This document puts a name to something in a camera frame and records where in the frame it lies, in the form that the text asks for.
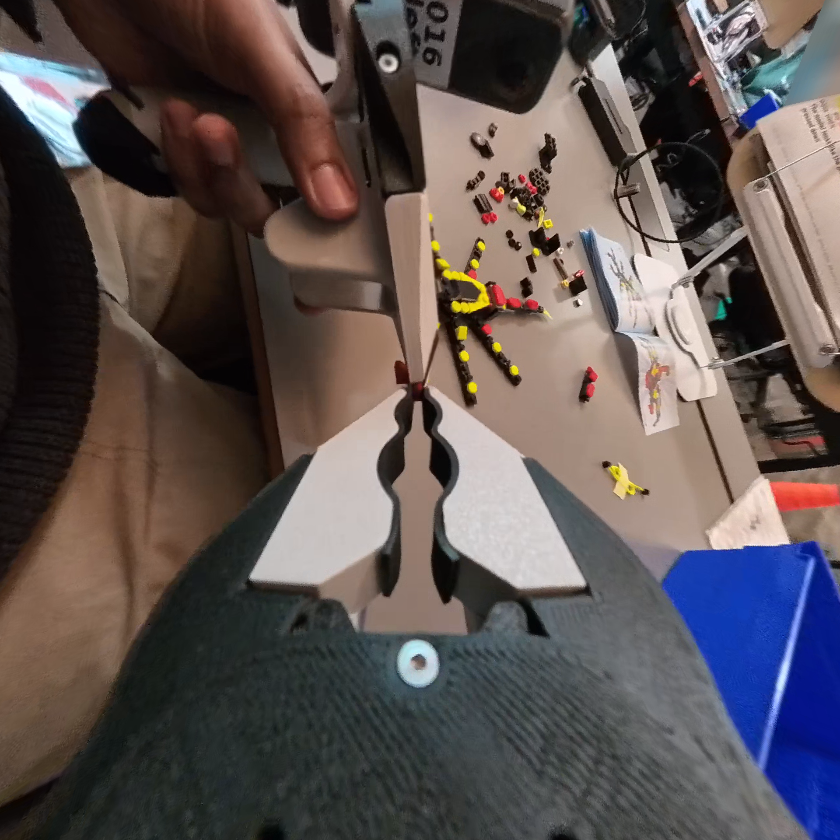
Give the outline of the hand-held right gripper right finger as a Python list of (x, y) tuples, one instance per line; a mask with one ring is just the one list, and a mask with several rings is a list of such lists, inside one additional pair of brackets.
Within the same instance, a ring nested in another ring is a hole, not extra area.
[(434, 582), (443, 602), (463, 606), (468, 631), (478, 631), (499, 603), (586, 593), (522, 453), (432, 386), (423, 394), (423, 426), (441, 488)]

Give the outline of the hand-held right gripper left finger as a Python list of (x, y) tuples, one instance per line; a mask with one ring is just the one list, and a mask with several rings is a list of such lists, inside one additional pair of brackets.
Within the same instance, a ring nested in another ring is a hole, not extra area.
[(369, 604), (393, 593), (401, 570), (402, 511), (414, 399), (399, 387), (306, 461), (248, 583), (261, 591), (341, 604), (363, 629)]

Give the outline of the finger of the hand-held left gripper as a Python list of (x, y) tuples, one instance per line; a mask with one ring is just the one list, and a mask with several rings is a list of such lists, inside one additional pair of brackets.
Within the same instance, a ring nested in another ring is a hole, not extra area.
[(422, 383), (438, 324), (424, 192), (363, 192), (356, 215), (329, 222), (296, 201), (274, 212), (265, 244), (305, 306), (393, 320), (408, 381)]

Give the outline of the black yellow lego spider model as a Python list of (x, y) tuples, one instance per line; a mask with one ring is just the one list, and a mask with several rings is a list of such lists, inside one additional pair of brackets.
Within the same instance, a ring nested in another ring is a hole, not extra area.
[(482, 282), (478, 268), (487, 251), (486, 241), (478, 237), (463, 270), (445, 258), (434, 230), (434, 215), (427, 214), (430, 247), (434, 263), (437, 327), (442, 330), (453, 360), (461, 397), (467, 407), (478, 403), (478, 383), (470, 367), (469, 337), (473, 337), (493, 360), (507, 381), (518, 386), (522, 373), (504, 351), (494, 331), (496, 319), (552, 320), (546, 307), (530, 297), (510, 297), (495, 281)]

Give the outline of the pile of loose lego pieces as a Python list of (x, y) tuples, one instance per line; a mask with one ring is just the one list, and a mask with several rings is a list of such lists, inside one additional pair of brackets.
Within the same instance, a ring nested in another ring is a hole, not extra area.
[(528, 272), (537, 272), (537, 260), (541, 256), (551, 257), (555, 269), (560, 276), (560, 284), (569, 295), (576, 299), (587, 291), (585, 271), (579, 269), (570, 274), (560, 256), (563, 246), (560, 236), (553, 234), (553, 220), (548, 216), (546, 199), (550, 194), (549, 175), (553, 171), (553, 162), (558, 155), (556, 138), (551, 132), (545, 132), (543, 142), (538, 150), (538, 165), (531, 168), (528, 174), (518, 173), (515, 176), (502, 171), (494, 185), (486, 193), (478, 193), (479, 186), (486, 179), (483, 171), (467, 181), (465, 189), (473, 193), (472, 202), (477, 210), (481, 223), (486, 226), (495, 224), (498, 214), (494, 210), (495, 204), (507, 202), (510, 210), (530, 224), (528, 230), (529, 251), (526, 255)]

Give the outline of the lego instruction booklet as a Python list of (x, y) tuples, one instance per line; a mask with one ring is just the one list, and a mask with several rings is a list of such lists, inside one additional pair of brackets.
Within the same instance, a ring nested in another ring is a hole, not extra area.
[(677, 427), (676, 350), (658, 335), (654, 304), (633, 261), (621, 244), (601, 236), (593, 227), (583, 228), (580, 239), (634, 388), (645, 434)]

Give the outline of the person's left hand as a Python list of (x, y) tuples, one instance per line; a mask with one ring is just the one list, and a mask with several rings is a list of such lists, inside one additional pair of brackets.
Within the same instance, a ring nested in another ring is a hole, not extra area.
[[(333, 116), (276, 2), (58, 1), (83, 47), (129, 86), (185, 90), (200, 77), (247, 96), (275, 131), (295, 187), (322, 219), (343, 221), (358, 193)], [(222, 115), (161, 105), (161, 141), (177, 192), (195, 211), (261, 235), (277, 205)]]

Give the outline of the black power strip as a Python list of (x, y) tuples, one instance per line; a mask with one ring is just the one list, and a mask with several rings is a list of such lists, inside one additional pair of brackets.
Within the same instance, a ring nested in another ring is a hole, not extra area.
[(584, 77), (577, 93), (609, 162), (618, 168), (637, 150), (608, 87), (598, 78)]

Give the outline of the white paper sheet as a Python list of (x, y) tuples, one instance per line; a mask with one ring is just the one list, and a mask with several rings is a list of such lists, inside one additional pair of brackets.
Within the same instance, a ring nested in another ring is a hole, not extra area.
[(740, 550), (791, 543), (771, 483), (757, 478), (707, 530), (712, 550)]

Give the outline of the blue plastic bin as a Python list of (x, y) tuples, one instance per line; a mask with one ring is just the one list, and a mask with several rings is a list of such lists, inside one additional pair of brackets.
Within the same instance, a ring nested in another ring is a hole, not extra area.
[(663, 588), (745, 746), (811, 838), (839, 838), (839, 598), (817, 542), (690, 551)]

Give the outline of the small blue box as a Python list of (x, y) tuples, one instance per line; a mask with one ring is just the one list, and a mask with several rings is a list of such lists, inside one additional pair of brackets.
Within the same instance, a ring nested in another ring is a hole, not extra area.
[(739, 116), (739, 123), (745, 130), (753, 130), (760, 120), (780, 110), (782, 106), (783, 102), (775, 91), (768, 90)]

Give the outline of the white document holder stand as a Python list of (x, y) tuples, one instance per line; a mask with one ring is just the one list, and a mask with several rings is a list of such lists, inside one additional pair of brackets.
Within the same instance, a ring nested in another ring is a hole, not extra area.
[(774, 179), (771, 160), (758, 129), (739, 143), (730, 165), (730, 188), (742, 225), (694, 269), (660, 293), (660, 320), (679, 350), (698, 370), (715, 370), (699, 336), (687, 291), (713, 261), (746, 242), (758, 263), (784, 338), (802, 374), (805, 389), (825, 407), (838, 412), (838, 282), (814, 272), (809, 252), (797, 232), (792, 212)]

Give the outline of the orange traffic cone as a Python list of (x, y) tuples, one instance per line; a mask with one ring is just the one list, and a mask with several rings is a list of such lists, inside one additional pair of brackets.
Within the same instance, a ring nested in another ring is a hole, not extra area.
[(770, 488), (781, 513), (839, 506), (839, 486), (835, 484), (772, 481)]

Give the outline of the person's black sweater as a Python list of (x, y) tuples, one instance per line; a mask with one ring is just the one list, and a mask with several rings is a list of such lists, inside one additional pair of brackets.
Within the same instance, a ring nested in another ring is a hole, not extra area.
[(1, 95), (1, 576), (54, 500), (95, 392), (98, 273), (47, 143)]

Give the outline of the printed plastic bag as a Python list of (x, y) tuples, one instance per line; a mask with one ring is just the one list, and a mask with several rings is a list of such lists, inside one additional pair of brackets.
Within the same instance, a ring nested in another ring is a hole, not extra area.
[(2, 88), (47, 142), (64, 170), (91, 165), (74, 131), (81, 109), (108, 87), (96, 68), (2, 50)]

